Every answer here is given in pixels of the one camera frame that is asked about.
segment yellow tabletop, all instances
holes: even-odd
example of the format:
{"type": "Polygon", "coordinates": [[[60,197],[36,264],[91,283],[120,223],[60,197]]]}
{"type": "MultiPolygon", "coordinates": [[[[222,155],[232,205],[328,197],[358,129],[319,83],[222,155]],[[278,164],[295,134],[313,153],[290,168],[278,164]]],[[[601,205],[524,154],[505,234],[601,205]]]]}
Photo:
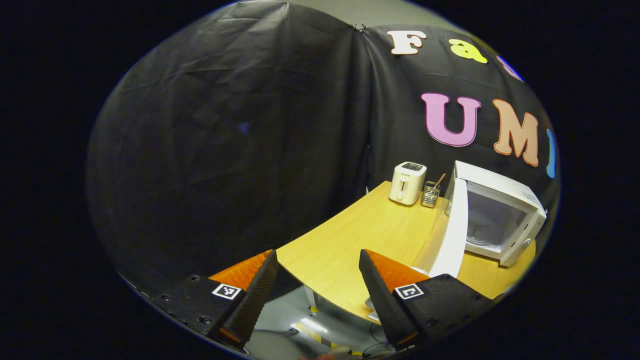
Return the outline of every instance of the yellow tabletop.
{"type": "MultiPolygon", "coordinates": [[[[338,215],[277,249],[280,264],[305,286],[374,323],[379,322],[368,317],[372,310],[364,304],[369,292],[358,269],[360,251],[369,249],[412,266],[423,248],[429,248],[443,201],[439,198],[434,208],[420,205],[420,200],[405,206],[389,200],[390,186],[383,182],[338,215]]],[[[497,261],[465,253],[458,278],[493,298],[520,277],[533,254],[535,246],[530,245],[514,266],[500,268],[497,261]]]]}

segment wooden table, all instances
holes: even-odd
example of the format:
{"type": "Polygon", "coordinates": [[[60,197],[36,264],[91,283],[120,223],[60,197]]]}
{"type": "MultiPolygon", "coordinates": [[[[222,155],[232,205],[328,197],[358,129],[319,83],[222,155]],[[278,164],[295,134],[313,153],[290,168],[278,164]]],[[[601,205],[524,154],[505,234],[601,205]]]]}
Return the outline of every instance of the wooden table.
{"type": "MultiPolygon", "coordinates": [[[[358,269],[360,250],[369,249],[412,266],[428,249],[431,232],[442,204],[434,208],[405,206],[389,200],[391,183],[385,181],[366,196],[311,230],[277,249],[278,261],[295,278],[322,298],[367,321],[364,302],[369,292],[358,269]]],[[[504,292],[526,270],[535,245],[510,268],[498,262],[465,253],[458,279],[493,298],[504,292]]]]}

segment white toaster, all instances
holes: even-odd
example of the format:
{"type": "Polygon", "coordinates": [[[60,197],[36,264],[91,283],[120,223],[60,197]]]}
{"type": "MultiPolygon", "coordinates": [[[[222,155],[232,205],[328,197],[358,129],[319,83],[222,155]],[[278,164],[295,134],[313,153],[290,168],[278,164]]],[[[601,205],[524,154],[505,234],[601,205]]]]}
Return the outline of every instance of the white toaster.
{"type": "Polygon", "coordinates": [[[391,180],[389,199],[404,205],[413,205],[422,195],[422,185],[427,174],[424,165],[405,161],[396,166],[391,180]]]}

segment gray floor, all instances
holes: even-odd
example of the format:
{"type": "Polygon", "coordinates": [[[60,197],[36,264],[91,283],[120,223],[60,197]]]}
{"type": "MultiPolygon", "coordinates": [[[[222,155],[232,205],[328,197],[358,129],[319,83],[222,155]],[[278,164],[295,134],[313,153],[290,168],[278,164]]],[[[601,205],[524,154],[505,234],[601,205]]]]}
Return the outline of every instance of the gray floor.
{"type": "Polygon", "coordinates": [[[373,334],[377,340],[386,343],[379,325],[353,316],[325,300],[318,303],[315,313],[309,305],[302,286],[266,303],[245,349],[251,356],[263,360],[315,359],[331,350],[331,345],[320,343],[304,332],[289,331],[297,323],[306,324],[326,341],[346,346],[354,352],[373,354],[385,349],[385,344],[372,337],[373,334]]]}

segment pink letter u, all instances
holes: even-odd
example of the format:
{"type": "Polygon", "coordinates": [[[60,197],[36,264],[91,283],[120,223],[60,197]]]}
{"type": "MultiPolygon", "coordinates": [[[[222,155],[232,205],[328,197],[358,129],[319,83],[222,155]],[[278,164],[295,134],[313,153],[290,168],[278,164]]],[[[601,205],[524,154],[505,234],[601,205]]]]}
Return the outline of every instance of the pink letter u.
{"type": "Polygon", "coordinates": [[[426,93],[421,96],[426,105],[426,122],[429,135],[435,140],[450,146],[467,146],[476,138],[477,110],[481,107],[478,100],[459,97],[458,104],[463,108],[463,127],[459,133],[452,133],[445,126],[444,106],[449,97],[438,93],[426,93]]]}

